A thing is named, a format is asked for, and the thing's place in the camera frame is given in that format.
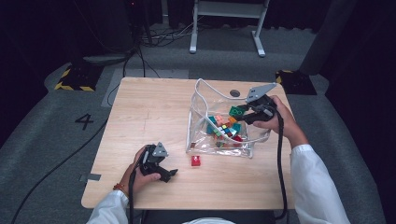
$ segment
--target person's right hand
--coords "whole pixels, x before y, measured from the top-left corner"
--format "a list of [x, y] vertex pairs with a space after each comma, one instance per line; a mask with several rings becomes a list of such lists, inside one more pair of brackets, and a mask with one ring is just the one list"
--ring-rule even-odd
[[[299, 145], [308, 144], [308, 140], [305, 137], [303, 130], [298, 126], [291, 114], [289, 109], [280, 101], [277, 96], [270, 96], [276, 104], [276, 109], [282, 116], [284, 122], [283, 135], [290, 141], [291, 148]], [[256, 120], [253, 125], [258, 128], [271, 129], [276, 133], [279, 133], [279, 121], [277, 115], [268, 121]]]

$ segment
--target red block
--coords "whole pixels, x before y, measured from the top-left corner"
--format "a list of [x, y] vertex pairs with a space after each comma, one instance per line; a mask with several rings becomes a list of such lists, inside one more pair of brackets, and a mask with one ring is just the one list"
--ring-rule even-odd
[[199, 159], [199, 156], [191, 156], [191, 166], [200, 166], [201, 161]]

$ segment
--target gray floor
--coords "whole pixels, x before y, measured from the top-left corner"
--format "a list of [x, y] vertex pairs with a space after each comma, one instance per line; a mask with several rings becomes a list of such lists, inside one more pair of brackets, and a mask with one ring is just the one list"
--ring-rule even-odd
[[[249, 32], [252, 29], [204, 30], [193, 55], [186, 36], [166, 47], [142, 47], [143, 56], [154, 69], [188, 70], [191, 79], [273, 82], [275, 71], [298, 69], [315, 37], [308, 30], [263, 30], [267, 55], [260, 58]], [[110, 113], [111, 107], [102, 102], [122, 64], [105, 68], [95, 92], [56, 91], [66, 66], [48, 75], [48, 95], [0, 150], [0, 223], [10, 223], [35, 183], [88, 141]], [[141, 68], [137, 56], [127, 64], [127, 69]], [[327, 165], [351, 223], [385, 223], [374, 180], [344, 122], [324, 96], [327, 80], [320, 75], [311, 80], [318, 95], [288, 95], [295, 118]], [[83, 124], [75, 120], [86, 114], [92, 115], [94, 123], [83, 131]], [[103, 130], [33, 191], [16, 223], [84, 223], [89, 219], [92, 210], [81, 206], [84, 183], [79, 178], [90, 172], [102, 134]], [[299, 223], [295, 211], [291, 211], [290, 223]]]

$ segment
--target number 4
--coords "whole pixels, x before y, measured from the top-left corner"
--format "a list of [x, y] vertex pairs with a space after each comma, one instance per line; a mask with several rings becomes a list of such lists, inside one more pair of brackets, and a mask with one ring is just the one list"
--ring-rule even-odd
[[75, 123], [84, 123], [84, 127], [82, 128], [83, 131], [87, 128], [88, 123], [93, 123], [93, 120], [90, 120], [91, 115], [86, 114], [79, 119], [76, 119]]

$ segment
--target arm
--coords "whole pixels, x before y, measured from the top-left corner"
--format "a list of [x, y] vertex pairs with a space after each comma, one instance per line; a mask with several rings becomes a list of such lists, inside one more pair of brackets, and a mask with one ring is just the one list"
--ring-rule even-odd
[[[344, 206], [329, 172], [318, 154], [309, 145], [293, 115], [276, 96], [271, 97], [284, 120], [284, 136], [291, 145], [291, 183], [296, 212], [302, 223], [349, 223]], [[277, 116], [255, 121], [254, 126], [278, 133]]]
[[[93, 209], [88, 223], [128, 223], [128, 218], [125, 214], [125, 208], [128, 205], [129, 195], [129, 176], [134, 170], [140, 154], [144, 151], [142, 147], [134, 157], [134, 163], [128, 166], [124, 172], [120, 185], [120, 189], [116, 189], [107, 194], [107, 196], [96, 205]], [[160, 174], [142, 175], [140, 169], [136, 169], [136, 178], [134, 179], [134, 194], [141, 190], [147, 183], [161, 178]]]

